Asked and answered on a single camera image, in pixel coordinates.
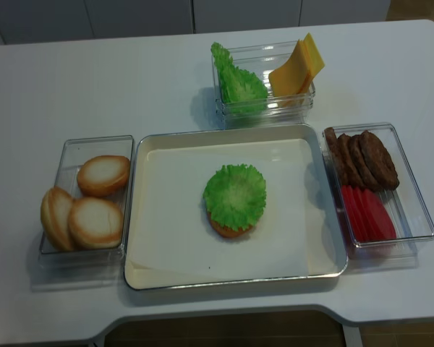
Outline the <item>clear bun container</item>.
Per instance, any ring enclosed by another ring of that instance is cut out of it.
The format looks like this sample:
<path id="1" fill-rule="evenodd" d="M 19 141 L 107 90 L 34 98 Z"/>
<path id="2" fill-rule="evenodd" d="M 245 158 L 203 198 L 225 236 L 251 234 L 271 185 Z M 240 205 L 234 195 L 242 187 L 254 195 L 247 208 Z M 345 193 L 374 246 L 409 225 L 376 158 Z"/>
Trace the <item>clear bun container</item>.
<path id="1" fill-rule="evenodd" d="M 64 143 L 54 185 L 74 198 L 81 198 L 77 174 L 82 165 L 99 155 L 123 155 L 134 163 L 135 140 L 130 135 L 67 140 Z M 36 291 L 59 291 L 74 288 L 110 286 L 124 264 L 131 210 L 132 179 L 109 196 L 124 214 L 120 244 L 110 249 L 59 252 L 44 234 L 33 247 L 36 256 L 28 257 L 31 288 Z"/>

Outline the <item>bottom bun on tray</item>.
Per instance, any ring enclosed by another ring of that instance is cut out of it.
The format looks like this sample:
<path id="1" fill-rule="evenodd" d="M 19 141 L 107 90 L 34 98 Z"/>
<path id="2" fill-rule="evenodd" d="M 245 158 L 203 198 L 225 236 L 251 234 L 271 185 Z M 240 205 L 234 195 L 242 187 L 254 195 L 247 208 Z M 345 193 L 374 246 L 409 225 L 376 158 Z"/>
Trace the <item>bottom bun on tray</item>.
<path id="1" fill-rule="evenodd" d="M 229 228 L 228 226 L 222 226 L 217 221 L 214 221 L 211 217 L 211 213 L 207 212 L 208 221 L 211 227 L 216 231 L 221 237 L 225 239 L 235 239 L 248 232 L 250 232 L 255 226 L 249 225 L 246 228 L 239 227 L 238 229 Z"/>

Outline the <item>red tomato slices row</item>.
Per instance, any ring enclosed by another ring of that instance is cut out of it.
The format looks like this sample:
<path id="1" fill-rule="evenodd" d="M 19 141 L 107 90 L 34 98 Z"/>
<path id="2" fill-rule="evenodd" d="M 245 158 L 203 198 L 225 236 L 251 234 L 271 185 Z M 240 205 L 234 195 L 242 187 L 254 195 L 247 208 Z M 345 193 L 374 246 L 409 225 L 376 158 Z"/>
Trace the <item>red tomato slices row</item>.
<path id="1" fill-rule="evenodd" d="M 341 187 L 354 238 L 359 243 L 397 239 L 396 230 L 383 203 L 369 189 Z"/>

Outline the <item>brown meat patties row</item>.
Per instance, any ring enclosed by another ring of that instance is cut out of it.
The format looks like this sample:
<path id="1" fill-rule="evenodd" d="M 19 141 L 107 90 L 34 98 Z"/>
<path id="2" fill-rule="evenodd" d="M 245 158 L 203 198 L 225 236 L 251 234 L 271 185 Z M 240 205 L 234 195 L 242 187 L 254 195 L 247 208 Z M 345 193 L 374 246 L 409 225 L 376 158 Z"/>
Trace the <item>brown meat patties row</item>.
<path id="1" fill-rule="evenodd" d="M 342 185 L 372 192 L 392 191 L 399 186 L 391 155 L 374 133 L 365 130 L 338 136 L 329 127 L 324 136 Z"/>

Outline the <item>front bun half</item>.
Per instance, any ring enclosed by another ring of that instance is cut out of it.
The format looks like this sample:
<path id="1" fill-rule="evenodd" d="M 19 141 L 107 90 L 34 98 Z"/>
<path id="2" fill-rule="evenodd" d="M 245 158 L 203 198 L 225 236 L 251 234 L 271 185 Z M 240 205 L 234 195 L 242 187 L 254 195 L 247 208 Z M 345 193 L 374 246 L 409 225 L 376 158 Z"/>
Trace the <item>front bun half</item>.
<path id="1" fill-rule="evenodd" d="M 84 197 L 75 200 L 69 211 L 69 232 L 76 244 L 85 249 L 119 246 L 123 225 L 122 210 L 109 200 Z"/>

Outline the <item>left leaning bun half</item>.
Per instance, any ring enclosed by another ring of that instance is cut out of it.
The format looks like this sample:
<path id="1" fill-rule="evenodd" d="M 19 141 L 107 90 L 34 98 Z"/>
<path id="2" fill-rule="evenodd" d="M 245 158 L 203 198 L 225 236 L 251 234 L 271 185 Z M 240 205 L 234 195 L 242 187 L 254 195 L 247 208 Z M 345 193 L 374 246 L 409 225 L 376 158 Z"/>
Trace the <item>left leaning bun half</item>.
<path id="1" fill-rule="evenodd" d="M 51 245 L 63 252 L 75 250 L 75 242 L 69 232 L 68 217 L 74 199 L 59 187 L 49 189 L 41 202 L 41 223 Z"/>

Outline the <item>green lettuce leaf on bun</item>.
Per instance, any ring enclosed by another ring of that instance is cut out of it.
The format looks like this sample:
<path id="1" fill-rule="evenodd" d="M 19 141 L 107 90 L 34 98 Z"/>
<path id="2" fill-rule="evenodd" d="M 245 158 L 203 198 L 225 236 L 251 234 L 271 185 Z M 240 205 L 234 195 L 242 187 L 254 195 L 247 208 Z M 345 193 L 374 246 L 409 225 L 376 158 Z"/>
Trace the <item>green lettuce leaf on bun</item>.
<path id="1" fill-rule="evenodd" d="M 266 180 L 252 165 L 224 165 L 208 180 L 203 199 L 213 222 L 232 233 L 247 231 L 265 211 Z"/>

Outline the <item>lettuce leaves stack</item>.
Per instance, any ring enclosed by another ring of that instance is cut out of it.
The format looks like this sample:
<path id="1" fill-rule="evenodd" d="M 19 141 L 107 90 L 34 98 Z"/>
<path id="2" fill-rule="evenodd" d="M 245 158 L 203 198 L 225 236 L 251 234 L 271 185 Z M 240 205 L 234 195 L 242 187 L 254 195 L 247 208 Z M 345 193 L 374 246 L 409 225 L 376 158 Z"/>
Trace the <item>lettuce leaves stack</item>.
<path id="1" fill-rule="evenodd" d="M 236 67 L 228 49 L 214 42 L 210 51 L 220 79 L 224 103 L 239 103 L 268 97 L 264 83 L 254 72 Z"/>

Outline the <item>upper bun half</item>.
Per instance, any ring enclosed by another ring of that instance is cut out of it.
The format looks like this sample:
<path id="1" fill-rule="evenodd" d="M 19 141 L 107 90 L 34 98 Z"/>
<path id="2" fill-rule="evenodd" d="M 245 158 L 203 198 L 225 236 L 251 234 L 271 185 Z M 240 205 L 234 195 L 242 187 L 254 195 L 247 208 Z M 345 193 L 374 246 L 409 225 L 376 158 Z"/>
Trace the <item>upper bun half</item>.
<path id="1" fill-rule="evenodd" d="M 130 160 L 120 155 L 100 155 L 85 162 L 77 174 L 80 191 L 91 197 L 106 197 L 129 181 Z"/>

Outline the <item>clear lettuce cheese container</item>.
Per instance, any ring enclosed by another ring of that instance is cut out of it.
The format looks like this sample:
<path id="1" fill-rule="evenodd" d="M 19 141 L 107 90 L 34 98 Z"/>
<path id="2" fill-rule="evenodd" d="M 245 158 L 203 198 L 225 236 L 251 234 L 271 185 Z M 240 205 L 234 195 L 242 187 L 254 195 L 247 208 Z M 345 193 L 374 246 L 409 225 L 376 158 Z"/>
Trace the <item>clear lettuce cheese container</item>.
<path id="1" fill-rule="evenodd" d="M 273 95 L 268 75 L 283 65 L 291 55 L 296 43 L 269 43 L 259 46 L 230 48 L 233 65 L 247 71 L 251 78 L 258 78 L 267 93 L 258 99 L 238 101 L 224 100 L 225 87 L 217 67 L 213 67 L 216 117 L 224 129 L 245 127 L 268 127 L 282 124 L 305 123 L 313 107 L 315 86 L 306 93 L 277 98 Z"/>

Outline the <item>yellow cheese slices stack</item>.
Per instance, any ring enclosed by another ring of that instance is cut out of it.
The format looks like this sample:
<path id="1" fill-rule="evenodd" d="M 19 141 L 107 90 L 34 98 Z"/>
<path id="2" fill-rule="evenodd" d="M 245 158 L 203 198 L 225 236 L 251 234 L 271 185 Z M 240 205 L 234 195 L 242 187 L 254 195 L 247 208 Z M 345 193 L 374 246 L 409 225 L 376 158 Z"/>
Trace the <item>yellow cheese slices stack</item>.
<path id="1" fill-rule="evenodd" d="M 278 107 L 297 106 L 301 94 L 308 93 L 318 72 L 325 66 L 315 41 L 310 33 L 298 40 L 289 59 L 273 70 L 268 79 L 275 98 L 280 98 Z"/>

